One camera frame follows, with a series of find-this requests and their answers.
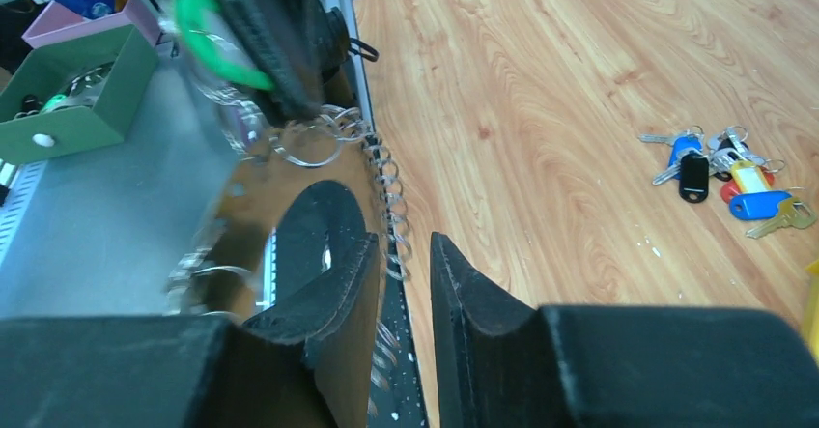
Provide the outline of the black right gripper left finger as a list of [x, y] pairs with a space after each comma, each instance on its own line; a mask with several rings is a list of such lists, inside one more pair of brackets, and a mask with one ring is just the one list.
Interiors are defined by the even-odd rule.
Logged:
[[242, 324], [224, 315], [1, 324], [5, 427], [363, 427], [379, 240], [346, 186], [306, 188], [353, 237], [331, 267]]

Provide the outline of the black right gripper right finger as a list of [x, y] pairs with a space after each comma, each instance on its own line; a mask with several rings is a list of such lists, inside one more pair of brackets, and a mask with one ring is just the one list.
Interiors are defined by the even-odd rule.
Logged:
[[814, 427], [818, 368], [758, 309], [531, 307], [430, 240], [444, 427]]

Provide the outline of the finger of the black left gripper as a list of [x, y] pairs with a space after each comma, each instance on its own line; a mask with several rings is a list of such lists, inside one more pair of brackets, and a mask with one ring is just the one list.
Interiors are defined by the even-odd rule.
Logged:
[[[164, 3], [155, 0], [162, 9]], [[216, 0], [228, 26], [258, 69], [271, 77], [270, 93], [252, 98], [273, 122], [306, 122], [324, 103], [310, 0]]]

